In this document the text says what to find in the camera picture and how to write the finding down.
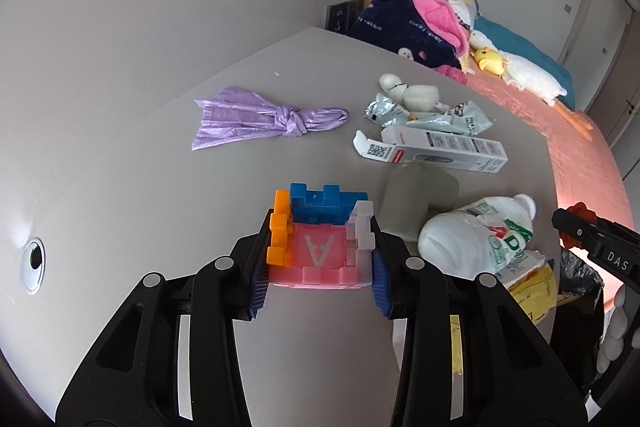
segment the red label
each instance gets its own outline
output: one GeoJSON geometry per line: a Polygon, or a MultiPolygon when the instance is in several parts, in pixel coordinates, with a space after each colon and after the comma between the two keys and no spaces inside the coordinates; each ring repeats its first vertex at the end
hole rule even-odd
{"type": "Polygon", "coordinates": [[[504,236],[507,235],[507,232],[509,232],[509,229],[507,227],[487,227],[487,228],[492,232],[494,232],[495,237],[497,237],[498,239],[503,239],[504,236]]]}
{"type": "Polygon", "coordinates": [[[402,156],[404,156],[404,151],[399,150],[396,154],[394,154],[394,158],[391,160],[391,163],[400,163],[402,156]]]}

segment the orange block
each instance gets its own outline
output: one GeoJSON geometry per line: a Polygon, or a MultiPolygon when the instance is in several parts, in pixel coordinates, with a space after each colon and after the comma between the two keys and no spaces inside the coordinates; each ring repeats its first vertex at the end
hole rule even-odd
{"type": "Polygon", "coordinates": [[[288,190],[276,190],[269,229],[271,246],[267,248],[267,264],[290,267],[293,259],[293,220],[288,190]]]}
{"type": "Polygon", "coordinates": [[[276,199],[273,202],[273,213],[287,214],[287,216],[291,213],[288,190],[276,190],[276,199]]]}

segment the navy blanket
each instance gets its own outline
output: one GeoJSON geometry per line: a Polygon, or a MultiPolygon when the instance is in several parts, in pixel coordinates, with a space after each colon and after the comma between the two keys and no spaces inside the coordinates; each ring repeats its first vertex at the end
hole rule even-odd
{"type": "Polygon", "coordinates": [[[348,37],[410,58],[428,68],[460,69],[452,44],[432,32],[413,0],[371,0],[347,32],[348,37]]]}

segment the yellow packaging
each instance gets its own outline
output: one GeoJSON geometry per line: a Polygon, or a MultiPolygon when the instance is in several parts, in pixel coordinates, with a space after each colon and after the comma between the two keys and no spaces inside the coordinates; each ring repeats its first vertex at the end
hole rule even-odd
{"type": "MultiPolygon", "coordinates": [[[[524,312],[534,324],[544,319],[549,310],[556,305],[558,289],[554,271],[548,264],[536,270],[529,277],[509,288],[509,293],[516,299],[524,312]]],[[[451,353],[452,373],[462,375],[462,334],[460,333],[460,317],[451,315],[451,353]]]]}

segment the white table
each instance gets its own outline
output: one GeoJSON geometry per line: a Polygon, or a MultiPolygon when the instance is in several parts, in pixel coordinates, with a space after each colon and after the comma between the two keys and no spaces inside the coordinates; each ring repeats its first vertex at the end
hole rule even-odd
{"type": "MultiPolygon", "coordinates": [[[[357,129],[379,136],[362,114],[388,72],[437,85],[444,102],[473,100],[495,119],[484,136],[503,143],[509,162],[498,174],[449,171],[460,181],[460,203],[530,194],[538,205],[532,245],[557,258],[550,222],[556,192],[543,136],[427,68],[311,28],[212,76],[130,129],[43,220],[36,230],[47,254],[42,289],[0,330],[14,359],[18,353],[18,376],[44,409],[53,415],[85,352],[145,273],[172,279],[228,254],[239,237],[258,231],[277,188],[339,184],[366,190],[380,204],[393,167],[361,158],[351,140],[357,129]],[[345,107],[351,120],[300,138],[191,152],[201,117],[193,100],[232,84],[299,107],[345,107]]],[[[547,337],[552,321],[540,325],[547,337]]],[[[236,325],[236,341],[255,426],[389,425],[399,372],[391,323],[369,289],[271,287],[258,319],[236,325]]]]}

